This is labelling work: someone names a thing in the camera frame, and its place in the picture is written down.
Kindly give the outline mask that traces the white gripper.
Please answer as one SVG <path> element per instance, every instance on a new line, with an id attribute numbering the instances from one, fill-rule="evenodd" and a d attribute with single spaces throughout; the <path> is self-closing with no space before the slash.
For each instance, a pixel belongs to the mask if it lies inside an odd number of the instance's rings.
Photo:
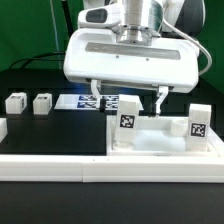
<path id="1" fill-rule="evenodd" d="M 154 38 L 150 45 L 119 43 L 109 29 L 82 28 L 70 38 L 64 74 L 71 82 L 90 82 L 96 108 L 105 110 L 101 83 L 157 89 L 149 116 L 158 117 L 172 92 L 188 93 L 198 83 L 198 50 L 187 40 Z"/>

